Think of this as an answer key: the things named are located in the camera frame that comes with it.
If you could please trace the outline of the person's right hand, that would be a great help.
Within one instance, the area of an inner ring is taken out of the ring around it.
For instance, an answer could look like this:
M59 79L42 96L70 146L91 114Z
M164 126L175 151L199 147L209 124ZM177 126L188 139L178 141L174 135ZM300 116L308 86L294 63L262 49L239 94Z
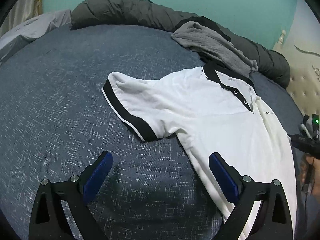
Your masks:
M302 157L302 162L300 165L300 183L301 183L301 191L310 195L313 190L313 186L315 183L314 175L315 169L313 166L314 157L308 153L304 154Z

